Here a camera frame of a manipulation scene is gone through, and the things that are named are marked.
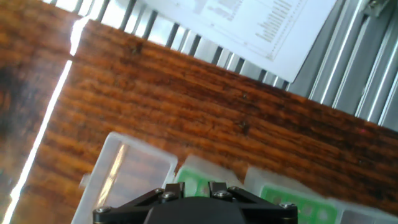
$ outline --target plastic container lid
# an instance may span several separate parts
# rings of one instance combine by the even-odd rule
[[[339,207],[294,179],[250,167],[244,185],[276,205],[294,203],[298,208],[298,224],[335,224],[340,219]]]
[[[292,202],[299,224],[398,224],[398,218],[375,208],[323,198],[300,182],[250,167],[244,186],[271,203]]]
[[[177,157],[140,140],[110,133],[94,166],[72,224],[93,223],[92,211],[120,207],[174,177]]]

